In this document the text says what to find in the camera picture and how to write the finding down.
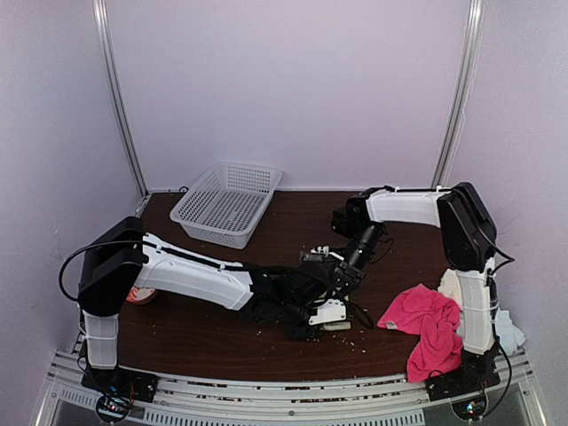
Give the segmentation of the green and white patterned towel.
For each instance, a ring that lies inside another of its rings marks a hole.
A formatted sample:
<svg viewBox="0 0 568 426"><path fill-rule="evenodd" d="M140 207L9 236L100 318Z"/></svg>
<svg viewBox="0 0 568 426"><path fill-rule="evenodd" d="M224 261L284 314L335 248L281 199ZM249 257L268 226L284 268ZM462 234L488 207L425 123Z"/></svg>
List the green and white patterned towel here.
<svg viewBox="0 0 568 426"><path fill-rule="evenodd" d="M322 324L319 329L325 332L340 332L351 329L349 320L334 321Z"/></svg>

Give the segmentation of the pink towel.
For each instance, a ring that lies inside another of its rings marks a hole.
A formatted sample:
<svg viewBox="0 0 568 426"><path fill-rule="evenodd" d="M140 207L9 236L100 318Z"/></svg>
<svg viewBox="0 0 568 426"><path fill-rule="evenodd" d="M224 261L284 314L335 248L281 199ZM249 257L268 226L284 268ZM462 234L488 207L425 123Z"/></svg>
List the pink towel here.
<svg viewBox="0 0 568 426"><path fill-rule="evenodd" d="M453 299L422 284L403 291L391 302L377 326L420 337L406 363L409 382L423 382L461 365L460 313Z"/></svg>

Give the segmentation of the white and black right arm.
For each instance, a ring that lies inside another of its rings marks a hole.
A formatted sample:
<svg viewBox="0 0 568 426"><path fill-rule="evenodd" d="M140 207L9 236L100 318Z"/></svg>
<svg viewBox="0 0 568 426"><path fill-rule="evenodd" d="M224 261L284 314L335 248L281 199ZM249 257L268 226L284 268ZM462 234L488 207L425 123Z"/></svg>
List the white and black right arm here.
<svg viewBox="0 0 568 426"><path fill-rule="evenodd" d="M362 256L372 247L370 233L387 222L439 229L446 277L455 277L457 296L417 284L397 295L378 320L379 328L416 335L406 362L411 383L455 373L461 391L474 391L489 376L500 349L494 324L498 296L494 276L504 253L496 225L470 182L435 189L371 187L352 196L332 215L332 229L355 240Z"/></svg>

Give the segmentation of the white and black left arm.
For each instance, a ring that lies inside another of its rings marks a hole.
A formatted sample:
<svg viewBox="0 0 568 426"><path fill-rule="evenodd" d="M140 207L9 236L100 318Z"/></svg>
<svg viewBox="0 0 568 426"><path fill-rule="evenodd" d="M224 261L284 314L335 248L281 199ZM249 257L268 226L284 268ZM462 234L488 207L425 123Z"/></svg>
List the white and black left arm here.
<svg viewBox="0 0 568 426"><path fill-rule="evenodd" d="M347 303L323 266L297 267L227 262L174 246L126 217L66 260L83 259L73 296L83 315L87 364L109 394L128 384L118 367L119 313L133 288L188 296L239 312L250 308L259 320L291 327L344 321Z"/></svg>

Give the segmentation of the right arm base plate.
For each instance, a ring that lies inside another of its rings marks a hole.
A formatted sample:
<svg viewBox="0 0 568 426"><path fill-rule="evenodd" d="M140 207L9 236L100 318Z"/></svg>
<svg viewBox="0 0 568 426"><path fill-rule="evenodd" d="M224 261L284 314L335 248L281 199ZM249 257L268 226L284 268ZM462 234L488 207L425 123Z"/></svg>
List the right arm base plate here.
<svg viewBox="0 0 568 426"><path fill-rule="evenodd" d="M494 367L480 373L472 366L459 367L446 374L434 372L425 381L430 401L456 398L498 385L501 378Z"/></svg>

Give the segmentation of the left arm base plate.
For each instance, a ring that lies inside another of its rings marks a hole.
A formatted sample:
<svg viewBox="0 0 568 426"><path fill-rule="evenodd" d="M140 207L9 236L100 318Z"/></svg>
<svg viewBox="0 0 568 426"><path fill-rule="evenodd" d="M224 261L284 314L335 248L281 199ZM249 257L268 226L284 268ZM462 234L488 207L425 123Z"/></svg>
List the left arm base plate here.
<svg viewBox="0 0 568 426"><path fill-rule="evenodd" d="M158 382L157 375L117 367L113 370L88 369L81 385L127 400L152 403Z"/></svg>

